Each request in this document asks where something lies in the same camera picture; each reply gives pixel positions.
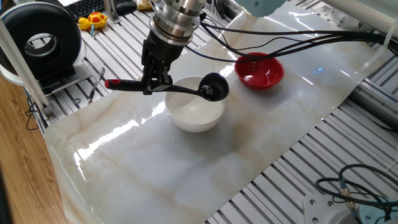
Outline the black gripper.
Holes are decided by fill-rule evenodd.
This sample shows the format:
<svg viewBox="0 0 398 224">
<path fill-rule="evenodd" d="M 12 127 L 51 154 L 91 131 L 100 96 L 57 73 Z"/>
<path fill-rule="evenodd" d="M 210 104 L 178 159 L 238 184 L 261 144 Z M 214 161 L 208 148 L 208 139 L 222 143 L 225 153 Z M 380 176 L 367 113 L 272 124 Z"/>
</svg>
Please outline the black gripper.
<svg viewBox="0 0 398 224">
<path fill-rule="evenodd" d="M 149 32 L 143 43 L 141 58 L 141 64 L 144 66 L 142 76 L 142 82 L 145 84 L 144 95 L 151 95 L 153 91 L 163 91 L 173 84 L 168 72 L 183 48 L 184 46 L 163 41 L 152 30 Z"/>
</svg>

